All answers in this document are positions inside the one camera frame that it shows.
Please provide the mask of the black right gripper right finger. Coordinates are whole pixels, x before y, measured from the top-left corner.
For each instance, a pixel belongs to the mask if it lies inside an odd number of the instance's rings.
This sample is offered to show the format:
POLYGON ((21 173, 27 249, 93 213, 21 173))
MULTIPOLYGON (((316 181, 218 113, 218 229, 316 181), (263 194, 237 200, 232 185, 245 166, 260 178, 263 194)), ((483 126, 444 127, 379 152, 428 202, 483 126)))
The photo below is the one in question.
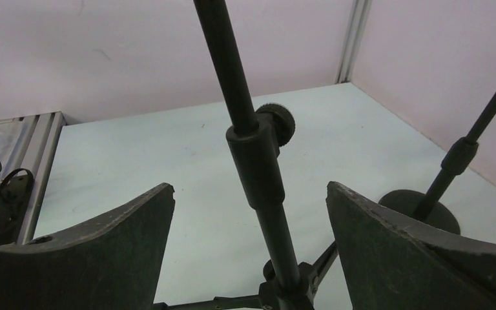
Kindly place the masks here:
POLYGON ((336 181, 326 204, 355 309, 496 309, 496 243, 432 227, 336 181))

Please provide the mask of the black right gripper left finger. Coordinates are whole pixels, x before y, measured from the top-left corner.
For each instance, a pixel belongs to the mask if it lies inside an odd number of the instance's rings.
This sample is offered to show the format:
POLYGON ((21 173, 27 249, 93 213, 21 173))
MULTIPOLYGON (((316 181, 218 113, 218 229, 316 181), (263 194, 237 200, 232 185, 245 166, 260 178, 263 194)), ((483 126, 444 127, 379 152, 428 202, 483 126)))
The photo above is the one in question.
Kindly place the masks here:
POLYGON ((24 245, 0 246, 0 309, 150 309, 174 213, 162 183, 24 245))

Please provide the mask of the black round-base microphone stand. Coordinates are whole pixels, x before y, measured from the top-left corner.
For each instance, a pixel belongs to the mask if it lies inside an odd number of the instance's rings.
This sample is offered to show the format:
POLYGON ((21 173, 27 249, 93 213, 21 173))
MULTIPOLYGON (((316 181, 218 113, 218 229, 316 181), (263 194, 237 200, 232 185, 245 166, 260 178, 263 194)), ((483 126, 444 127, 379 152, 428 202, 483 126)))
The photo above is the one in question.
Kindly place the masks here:
POLYGON ((460 234, 458 220, 440 199, 474 159, 479 148, 478 140, 495 116, 496 91, 467 135, 458 139, 446 153, 440 172, 425 193, 399 189, 385 194, 378 203, 435 228, 460 234))

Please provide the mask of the small black tripod microphone stand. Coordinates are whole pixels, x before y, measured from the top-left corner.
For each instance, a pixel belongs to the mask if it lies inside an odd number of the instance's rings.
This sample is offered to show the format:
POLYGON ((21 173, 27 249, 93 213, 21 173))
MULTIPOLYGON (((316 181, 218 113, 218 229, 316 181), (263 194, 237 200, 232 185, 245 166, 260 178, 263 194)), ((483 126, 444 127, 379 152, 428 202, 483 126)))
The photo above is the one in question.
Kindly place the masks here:
POLYGON ((232 122, 225 137, 249 206, 270 256, 258 292, 181 304, 181 309, 312 309, 338 253, 331 244, 314 263, 299 262, 284 211, 280 148, 295 133, 283 106, 254 108, 225 1, 196 1, 196 13, 232 122))

